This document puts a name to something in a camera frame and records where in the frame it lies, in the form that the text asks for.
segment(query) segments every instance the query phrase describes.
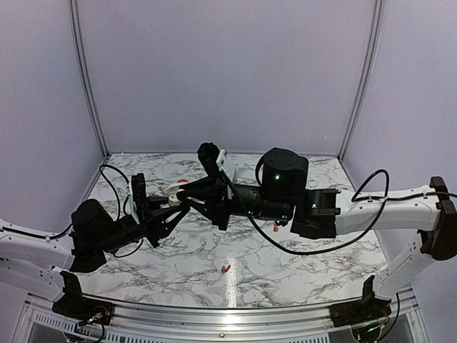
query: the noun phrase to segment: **robotic arm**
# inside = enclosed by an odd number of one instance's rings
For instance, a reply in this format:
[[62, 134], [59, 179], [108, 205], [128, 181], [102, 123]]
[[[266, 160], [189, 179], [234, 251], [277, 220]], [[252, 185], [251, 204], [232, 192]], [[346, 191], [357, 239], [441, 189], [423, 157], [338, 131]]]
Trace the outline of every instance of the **robotic arm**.
[[[92, 315], [96, 306], [111, 310], [112, 304], [83, 298], [76, 276], [55, 267], [92, 272], [106, 263], [105, 253], [143, 237], [157, 247], [191, 207], [224, 231], [231, 215], [248, 217], [258, 230], [254, 219], [282, 225], [292, 221], [291, 232], [308, 239], [363, 230], [365, 234], [369, 229], [416, 230], [418, 234], [400, 255], [365, 281], [360, 300], [331, 306], [333, 323], [340, 327], [377, 319], [383, 312], [390, 314], [391, 299], [401, 288], [430, 264], [457, 255], [457, 211], [440, 177], [433, 177], [428, 186], [389, 192], [386, 197], [377, 192], [306, 189], [308, 160], [285, 149], [275, 148], [261, 157], [256, 167], [258, 186], [237, 184], [236, 166], [214, 144], [201, 145], [199, 160], [208, 176], [181, 185], [170, 199], [148, 197], [143, 174], [133, 176], [132, 214], [117, 221], [90, 199], [72, 214], [73, 231], [59, 238], [0, 222], [2, 281], [46, 297], [55, 302], [55, 312], [69, 317]], [[283, 250], [300, 255], [321, 253]], [[109, 316], [104, 320], [109, 323]]]

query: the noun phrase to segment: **white marble surface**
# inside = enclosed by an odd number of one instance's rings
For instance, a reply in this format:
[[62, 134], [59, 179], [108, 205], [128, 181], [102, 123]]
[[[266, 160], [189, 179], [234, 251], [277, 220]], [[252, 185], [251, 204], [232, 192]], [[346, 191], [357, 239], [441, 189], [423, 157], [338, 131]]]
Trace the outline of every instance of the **white marble surface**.
[[[259, 155], [232, 155], [238, 164], [238, 182], [254, 182]], [[351, 185], [334, 158], [311, 157], [307, 188]], [[205, 176], [196, 154], [117, 154], [110, 164], [129, 177], [143, 172], [148, 194], [160, 194], [178, 179], [194, 181]], [[121, 200], [124, 180], [111, 170]], [[91, 194], [115, 217], [116, 200], [100, 179]], [[354, 238], [317, 241], [302, 239], [272, 222], [259, 222], [263, 230], [282, 245], [312, 250], [341, 244]], [[135, 248], [120, 250], [124, 254]], [[231, 265], [221, 273], [223, 266]], [[361, 241], [336, 252], [318, 256], [292, 256], [265, 241], [247, 219], [232, 217], [227, 232], [191, 210], [174, 232], [153, 249], [148, 242], [123, 259], [108, 257], [108, 263], [90, 274], [80, 274], [84, 292], [132, 302], [185, 307], [282, 307], [348, 299], [361, 295], [364, 279], [384, 268], [386, 260], [373, 232]]]

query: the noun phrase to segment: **red object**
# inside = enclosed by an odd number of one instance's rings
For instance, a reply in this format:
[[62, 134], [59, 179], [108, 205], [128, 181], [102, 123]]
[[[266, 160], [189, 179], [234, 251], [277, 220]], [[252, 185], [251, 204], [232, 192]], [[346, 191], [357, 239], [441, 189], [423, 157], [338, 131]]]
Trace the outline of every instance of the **red object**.
[[229, 264], [227, 267], [226, 266], [223, 266], [222, 269], [221, 269], [221, 272], [222, 274], [225, 274], [229, 271], [231, 265]]

